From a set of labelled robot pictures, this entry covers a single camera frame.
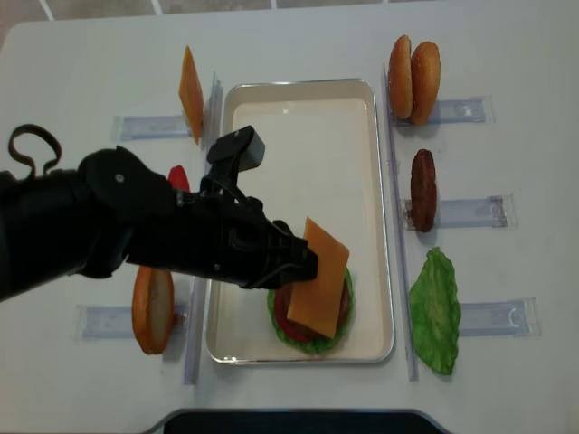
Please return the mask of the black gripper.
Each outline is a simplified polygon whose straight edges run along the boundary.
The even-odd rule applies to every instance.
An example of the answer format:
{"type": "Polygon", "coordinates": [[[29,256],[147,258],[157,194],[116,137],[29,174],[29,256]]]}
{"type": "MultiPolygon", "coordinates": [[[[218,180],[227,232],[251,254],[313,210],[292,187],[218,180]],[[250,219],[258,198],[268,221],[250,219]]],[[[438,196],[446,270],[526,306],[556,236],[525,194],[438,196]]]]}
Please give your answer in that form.
{"type": "Polygon", "coordinates": [[[242,288],[279,289],[313,280],[318,255],[282,220],[269,222],[255,201],[239,203],[224,187],[204,177],[200,191],[166,218],[138,224],[127,262],[234,283],[242,288]],[[276,229],[280,269],[276,269],[276,229]]]}

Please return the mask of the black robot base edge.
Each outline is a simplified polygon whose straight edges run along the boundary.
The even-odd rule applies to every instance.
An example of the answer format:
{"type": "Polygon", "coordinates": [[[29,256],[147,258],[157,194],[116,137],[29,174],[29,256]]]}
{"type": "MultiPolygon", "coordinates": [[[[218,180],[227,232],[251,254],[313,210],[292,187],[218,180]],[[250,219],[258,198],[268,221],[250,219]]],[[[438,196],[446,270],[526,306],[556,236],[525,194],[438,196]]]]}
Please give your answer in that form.
{"type": "Polygon", "coordinates": [[[211,410],[188,411],[161,424],[158,433],[447,433],[416,410],[211,410]]]}

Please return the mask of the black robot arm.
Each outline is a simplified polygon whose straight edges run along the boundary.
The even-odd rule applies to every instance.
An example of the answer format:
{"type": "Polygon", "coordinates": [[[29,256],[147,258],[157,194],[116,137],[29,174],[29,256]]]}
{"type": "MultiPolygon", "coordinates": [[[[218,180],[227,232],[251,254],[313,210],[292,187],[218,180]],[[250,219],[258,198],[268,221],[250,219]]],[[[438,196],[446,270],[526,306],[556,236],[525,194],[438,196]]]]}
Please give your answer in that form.
{"type": "Polygon", "coordinates": [[[108,278],[125,262],[277,289],[318,274],[318,256],[237,187],[239,160],[214,162],[196,193],[118,147],[1,189],[1,296],[57,278],[108,278]]]}

